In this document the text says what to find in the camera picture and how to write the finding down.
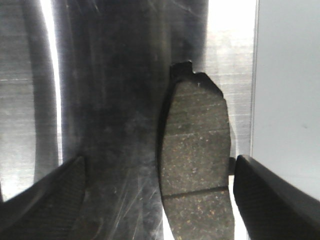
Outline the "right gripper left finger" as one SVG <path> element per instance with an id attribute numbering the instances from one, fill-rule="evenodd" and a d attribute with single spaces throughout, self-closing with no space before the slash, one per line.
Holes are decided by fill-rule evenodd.
<path id="1" fill-rule="evenodd" d="M 27 190 L 0 204 L 2 240 L 66 240 L 86 188 L 82 157 L 64 162 Z"/>

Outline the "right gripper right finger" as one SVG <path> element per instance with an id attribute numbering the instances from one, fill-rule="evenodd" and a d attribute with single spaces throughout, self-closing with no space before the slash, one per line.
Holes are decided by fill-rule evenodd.
<path id="1" fill-rule="evenodd" d="M 235 161 L 233 194 L 250 239 L 320 238 L 320 202 L 250 156 Z"/>

